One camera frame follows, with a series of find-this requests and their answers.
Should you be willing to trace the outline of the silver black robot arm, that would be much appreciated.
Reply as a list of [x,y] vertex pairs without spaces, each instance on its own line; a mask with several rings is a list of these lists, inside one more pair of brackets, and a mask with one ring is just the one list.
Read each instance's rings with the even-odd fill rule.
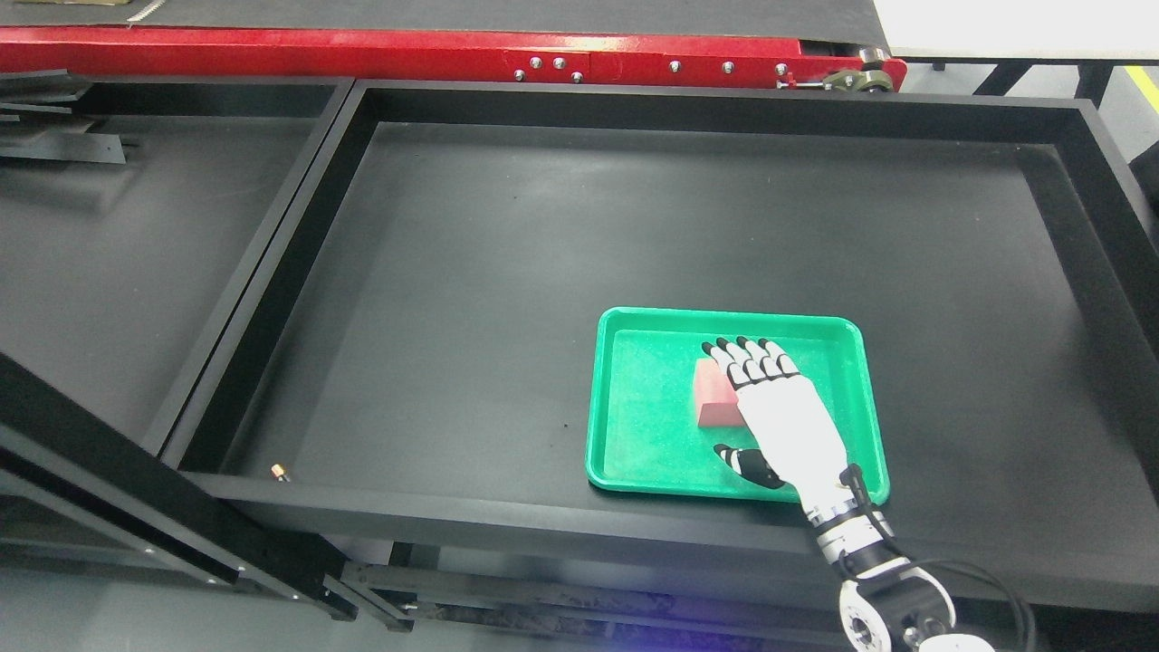
[[848,495],[807,506],[824,561],[840,578],[838,616],[857,651],[993,651],[958,628],[952,594],[903,554],[876,504]]

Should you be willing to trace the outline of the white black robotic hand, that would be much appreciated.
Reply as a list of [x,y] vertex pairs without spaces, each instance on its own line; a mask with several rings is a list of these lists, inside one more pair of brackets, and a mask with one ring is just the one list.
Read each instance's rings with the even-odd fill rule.
[[719,338],[701,347],[736,391],[738,412],[757,444],[756,448],[714,446],[724,466],[761,488],[794,488],[812,523],[850,512],[854,495],[841,479],[848,453],[799,364],[770,339]]

